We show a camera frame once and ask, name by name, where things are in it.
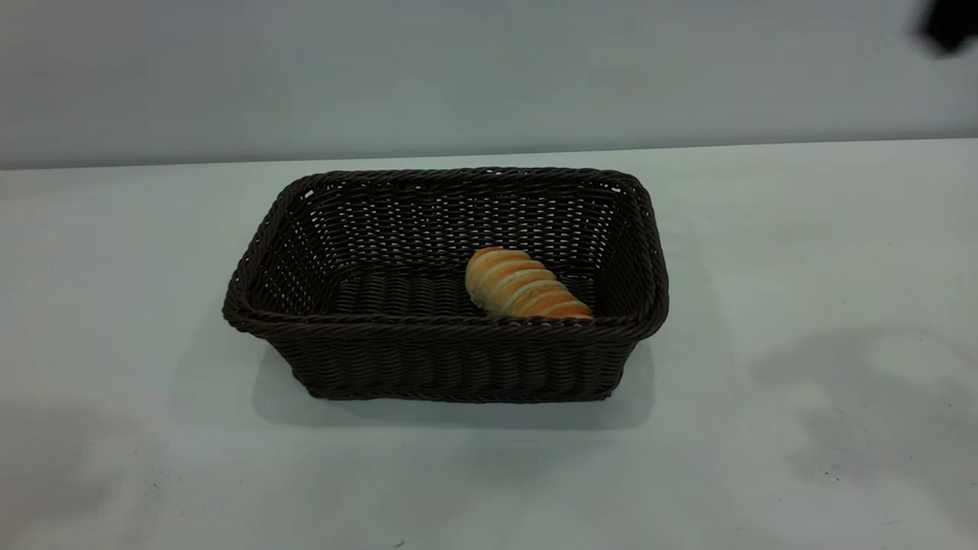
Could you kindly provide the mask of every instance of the basket rim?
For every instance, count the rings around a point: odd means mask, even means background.
[[[650,307],[642,308],[642,314],[625,316],[596,316],[594,320],[575,318],[556,319],[545,317],[475,317],[475,316],[421,316],[370,314],[309,314],[293,315],[278,311],[262,310],[251,305],[247,291],[257,273],[251,266],[261,263],[267,252],[267,243],[276,234],[285,220],[286,206],[299,194],[324,179],[334,179],[347,175],[375,177],[413,176],[430,174],[444,176],[448,173],[460,176],[568,176],[601,175],[612,176],[623,187],[631,188],[639,200],[647,207],[649,216],[644,218],[645,235],[648,239],[650,278],[653,289],[648,293]],[[669,280],[665,259],[659,244],[655,225],[655,213],[645,187],[631,175],[617,170],[598,170],[594,168],[560,167],[498,167],[483,166],[474,168],[449,169],[395,169],[395,170],[335,170],[312,174],[293,181],[276,198],[247,251],[238,263],[231,281],[228,283],[222,313],[236,329],[265,339],[308,339],[316,337],[342,338],[478,338],[512,337],[525,340],[586,340],[632,342],[654,334],[665,320],[669,310]]]

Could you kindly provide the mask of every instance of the woven texture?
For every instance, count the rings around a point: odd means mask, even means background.
[[[594,321],[487,317],[478,249],[530,253]],[[316,397],[465,402],[608,397],[662,325],[668,277],[648,194],[610,170],[329,172],[279,195],[224,316],[267,340]]]

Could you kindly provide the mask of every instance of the white table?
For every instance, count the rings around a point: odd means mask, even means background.
[[[220,306],[332,169],[636,174],[672,311],[599,403],[310,398]],[[0,172],[0,548],[978,547],[978,140]]]

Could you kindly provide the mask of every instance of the white wall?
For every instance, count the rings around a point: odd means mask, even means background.
[[[0,165],[978,135],[923,0],[6,0]]]

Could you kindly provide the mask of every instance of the bread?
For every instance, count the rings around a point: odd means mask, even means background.
[[[466,267],[466,290],[472,302],[490,315],[594,318],[587,304],[523,251],[503,247],[476,251]]]

